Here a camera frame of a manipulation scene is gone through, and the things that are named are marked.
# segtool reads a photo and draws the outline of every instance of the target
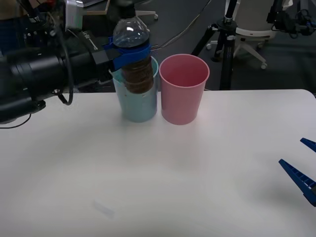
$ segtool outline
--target white table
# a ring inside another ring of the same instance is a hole
[[[316,141],[304,90],[206,92],[185,126],[160,109],[127,122],[115,94],[51,98],[0,130],[0,236],[313,237],[316,209],[278,164],[316,179],[302,137]]]

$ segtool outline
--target plastic cup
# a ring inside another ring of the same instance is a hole
[[[129,121],[145,122],[157,113],[157,74],[159,66],[154,57],[152,57],[152,67],[154,72],[153,87],[141,94],[135,94],[126,89],[121,69],[112,73],[123,116]]]
[[[209,67],[200,58],[176,54],[160,65],[161,113],[170,123],[184,125],[198,114]]]

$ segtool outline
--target light blue cup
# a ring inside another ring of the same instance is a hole
[[[159,66],[154,57],[152,57],[152,66],[154,71],[154,85],[149,91],[142,94],[134,94],[126,89],[121,69],[112,73],[123,116],[132,122],[148,121],[155,116],[157,112],[157,74]]]

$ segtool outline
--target tripod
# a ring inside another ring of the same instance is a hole
[[[231,0],[223,19],[217,21],[216,24],[210,25],[204,33],[204,36],[196,45],[192,55],[198,56],[212,36],[219,32],[218,44],[215,50],[213,62],[219,62],[221,51],[224,47],[223,64],[221,72],[220,90],[230,90],[233,74],[233,59],[235,50],[235,35],[237,24],[233,21],[233,13],[237,4],[237,0]]]

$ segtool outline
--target brown liquid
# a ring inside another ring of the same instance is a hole
[[[154,85],[152,58],[147,58],[136,63],[122,67],[126,89],[135,94],[149,91]]]

